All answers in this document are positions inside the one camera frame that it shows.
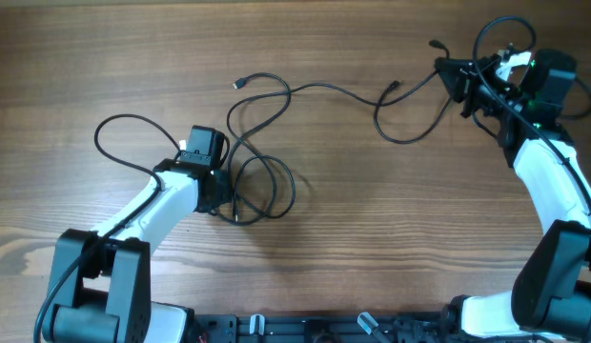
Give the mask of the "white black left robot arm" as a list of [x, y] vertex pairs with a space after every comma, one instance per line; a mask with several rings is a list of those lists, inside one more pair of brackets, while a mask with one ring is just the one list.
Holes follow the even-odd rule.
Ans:
[[221, 169], [228, 140], [194, 126], [178, 155], [113, 220], [57, 240], [36, 342], [196, 342], [194, 311], [151, 299], [151, 257], [185, 217], [228, 201]]

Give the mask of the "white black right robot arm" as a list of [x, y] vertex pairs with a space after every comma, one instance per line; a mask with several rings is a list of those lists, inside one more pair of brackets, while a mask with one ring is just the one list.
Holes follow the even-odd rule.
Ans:
[[494, 138], [524, 183], [543, 236], [511, 290], [460, 296], [440, 320], [445, 336], [486, 341], [562, 338], [591, 342], [591, 188], [568, 132], [558, 123], [578, 82], [577, 62], [552, 49], [501, 50], [477, 60], [435, 61], [463, 117], [477, 111], [499, 120]]

